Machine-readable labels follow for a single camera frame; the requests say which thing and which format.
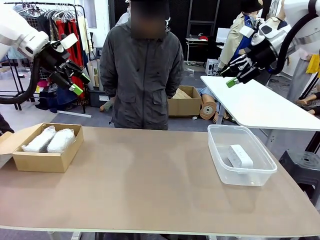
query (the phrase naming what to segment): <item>black stool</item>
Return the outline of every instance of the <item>black stool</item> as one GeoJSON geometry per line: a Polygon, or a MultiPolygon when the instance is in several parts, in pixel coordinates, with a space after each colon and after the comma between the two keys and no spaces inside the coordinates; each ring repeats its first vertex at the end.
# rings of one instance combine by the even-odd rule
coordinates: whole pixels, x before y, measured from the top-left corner
{"type": "Polygon", "coordinates": [[[279,163],[315,206],[320,196],[320,157],[313,152],[287,150],[279,163]]]}

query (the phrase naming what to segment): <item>box lid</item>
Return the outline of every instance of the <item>box lid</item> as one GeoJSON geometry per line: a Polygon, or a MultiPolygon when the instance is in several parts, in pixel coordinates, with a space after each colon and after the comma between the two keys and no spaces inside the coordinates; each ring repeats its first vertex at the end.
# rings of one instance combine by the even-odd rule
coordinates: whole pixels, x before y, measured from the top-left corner
{"type": "Polygon", "coordinates": [[[41,125],[27,127],[16,133],[6,132],[0,136],[0,155],[12,154],[41,125]]]}

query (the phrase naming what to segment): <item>plastic bag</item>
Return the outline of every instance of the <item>plastic bag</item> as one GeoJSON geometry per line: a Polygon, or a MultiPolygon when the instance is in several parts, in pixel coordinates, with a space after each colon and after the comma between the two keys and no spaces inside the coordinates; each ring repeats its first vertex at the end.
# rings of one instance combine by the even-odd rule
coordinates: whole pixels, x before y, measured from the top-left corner
{"type": "Polygon", "coordinates": [[[56,134],[55,126],[49,126],[36,136],[28,145],[23,145],[24,152],[46,153],[48,144],[56,134]]]}
{"type": "Polygon", "coordinates": [[[47,147],[48,153],[63,153],[66,148],[76,140],[73,129],[62,129],[58,131],[47,147]]]}

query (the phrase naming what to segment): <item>black hat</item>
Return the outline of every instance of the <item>black hat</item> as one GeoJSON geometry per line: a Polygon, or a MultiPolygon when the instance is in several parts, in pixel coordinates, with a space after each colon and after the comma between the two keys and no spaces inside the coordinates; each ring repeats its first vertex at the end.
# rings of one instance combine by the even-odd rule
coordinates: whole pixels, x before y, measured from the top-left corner
{"type": "Polygon", "coordinates": [[[263,9],[264,7],[259,3],[258,0],[241,0],[240,8],[241,12],[253,13],[263,9]]]}
{"type": "Polygon", "coordinates": [[[170,17],[168,0],[131,0],[131,10],[131,13],[136,12],[144,17],[170,17]]]}

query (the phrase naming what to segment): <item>white package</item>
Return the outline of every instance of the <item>white package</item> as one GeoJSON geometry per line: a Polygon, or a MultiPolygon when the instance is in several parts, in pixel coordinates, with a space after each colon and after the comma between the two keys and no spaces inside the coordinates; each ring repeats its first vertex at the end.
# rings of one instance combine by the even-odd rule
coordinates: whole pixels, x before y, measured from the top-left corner
{"type": "Polygon", "coordinates": [[[40,135],[36,136],[27,146],[22,145],[21,147],[24,152],[45,153],[48,144],[50,143],[51,139],[53,139],[55,134],[55,126],[49,126],[44,129],[40,135]]]}
{"type": "Polygon", "coordinates": [[[73,129],[62,129],[58,131],[47,147],[48,153],[63,153],[67,147],[76,140],[73,129]]]}
{"type": "Polygon", "coordinates": [[[228,159],[234,168],[252,169],[254,162],[239,144],[230,145],[228,159]]]}

